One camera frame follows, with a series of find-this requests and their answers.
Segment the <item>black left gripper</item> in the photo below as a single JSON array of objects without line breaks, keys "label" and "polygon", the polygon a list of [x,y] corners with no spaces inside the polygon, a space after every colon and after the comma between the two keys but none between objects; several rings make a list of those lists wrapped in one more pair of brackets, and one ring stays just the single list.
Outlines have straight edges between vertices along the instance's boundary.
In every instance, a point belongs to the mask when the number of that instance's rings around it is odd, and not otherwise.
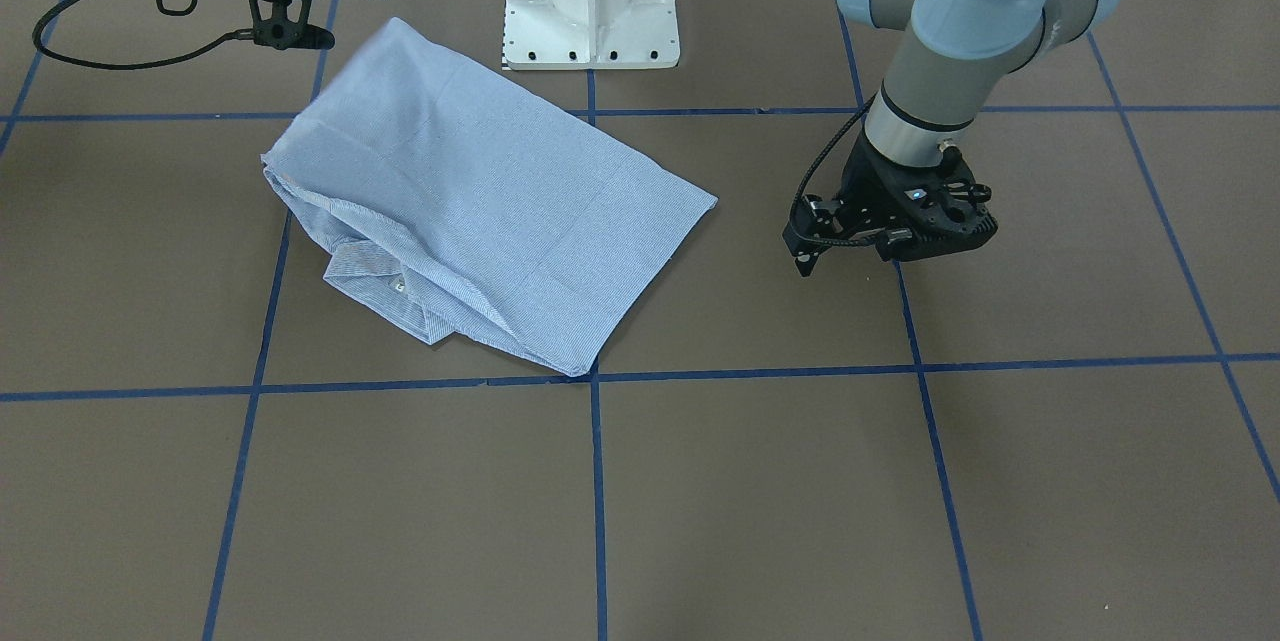
[{"label": "black left gripper", "polygon": [[800,187],[782,239],[801,278],[836,248],[870,246],[899,264],[970,252],[998,232],[991,198],[956,145],[943,146],[936,166],[908,168],[858,138],[837,194],[823,200]]}]

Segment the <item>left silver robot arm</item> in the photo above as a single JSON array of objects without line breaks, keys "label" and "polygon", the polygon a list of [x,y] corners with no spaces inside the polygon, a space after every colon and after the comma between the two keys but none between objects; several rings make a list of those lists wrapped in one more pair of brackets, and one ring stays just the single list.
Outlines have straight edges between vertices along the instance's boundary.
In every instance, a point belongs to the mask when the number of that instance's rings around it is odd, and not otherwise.
[{"label": "left silver robot arm", "polygon": [[1120,0],[837,0],[846,20],[901,32],[832,198],[797,186],[782,239],[801,276],[836,248],[886,262],[978,249],[998,232],[992,191],[960,143],[998,81],[1087,35]]}]

